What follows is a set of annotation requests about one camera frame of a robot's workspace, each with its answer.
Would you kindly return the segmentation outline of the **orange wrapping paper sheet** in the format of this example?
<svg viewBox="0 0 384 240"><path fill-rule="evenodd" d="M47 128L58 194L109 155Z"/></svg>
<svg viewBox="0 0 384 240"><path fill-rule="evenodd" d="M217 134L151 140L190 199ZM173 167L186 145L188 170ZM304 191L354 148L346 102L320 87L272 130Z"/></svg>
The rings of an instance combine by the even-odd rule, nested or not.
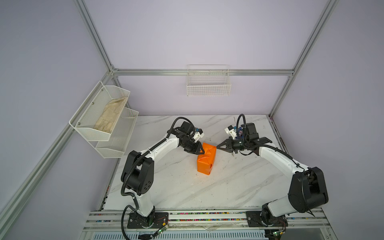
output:
<svg viewBox="0 0 384 240"><path fill-rule="evenodd" d="M205 153L199 155L197 158L197 171L205 175L210 175L214 166L217 147L203 143L203 150Z"/></svg>

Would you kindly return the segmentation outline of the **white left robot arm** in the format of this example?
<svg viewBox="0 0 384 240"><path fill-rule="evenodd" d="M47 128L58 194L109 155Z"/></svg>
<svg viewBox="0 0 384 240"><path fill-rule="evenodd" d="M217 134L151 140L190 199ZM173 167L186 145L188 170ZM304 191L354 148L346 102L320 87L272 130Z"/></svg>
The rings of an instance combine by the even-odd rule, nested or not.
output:
<svg viewBox="0 0 384 240"><path fill-rule="evenodd" d="M172 150L182 147L185 152L202 155L205 153L200 139L204 136L202 130L193 136L186 134L171 134L158 143L141 152L131 151L128 154L122 175L122 196L134 199L135 210L142 217L148 217L155 211L149 190L154 183L155 162L164 158Z"/></svg>

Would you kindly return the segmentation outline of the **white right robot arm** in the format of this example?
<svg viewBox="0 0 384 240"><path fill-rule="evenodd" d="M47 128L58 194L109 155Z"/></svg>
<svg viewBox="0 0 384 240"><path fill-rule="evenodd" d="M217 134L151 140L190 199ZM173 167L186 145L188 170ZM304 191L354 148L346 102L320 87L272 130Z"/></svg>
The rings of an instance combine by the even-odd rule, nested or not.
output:
<svg viewBox="0 0 384 240"><path fill-rule="evenodd" d="M266 137L252 141L229 137L217 145L217 149L228 153L248 150L273 164L288 178L290 187L287 195L263 205L262 216L266 221L296 212L310 213L329 201L323 171L299 163Z"/></svg>

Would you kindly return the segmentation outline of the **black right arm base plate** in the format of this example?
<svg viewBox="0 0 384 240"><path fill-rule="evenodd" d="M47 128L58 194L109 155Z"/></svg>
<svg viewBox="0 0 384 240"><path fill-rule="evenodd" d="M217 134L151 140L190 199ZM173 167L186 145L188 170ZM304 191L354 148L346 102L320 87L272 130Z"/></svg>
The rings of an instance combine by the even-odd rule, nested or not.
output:
<svg viewBox="0 0 384 240"><path fill-rule="evenodd" d="M266 211L247 211L246 219L249 227L286 227L285 216L274 217Z"/></svg>

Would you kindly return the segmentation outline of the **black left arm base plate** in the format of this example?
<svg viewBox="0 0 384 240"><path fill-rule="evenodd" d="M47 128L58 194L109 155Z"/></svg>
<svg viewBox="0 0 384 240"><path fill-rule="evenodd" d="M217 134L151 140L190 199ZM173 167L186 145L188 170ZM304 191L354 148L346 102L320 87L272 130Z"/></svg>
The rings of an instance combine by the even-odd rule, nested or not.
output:
<svg viewBox="0 0 384 240"><path fill-rule="evenodd" d="M169 213L154 212L147 217L143 217L136 212L130 213L127 229L160 229L168 223Z"/></svg>

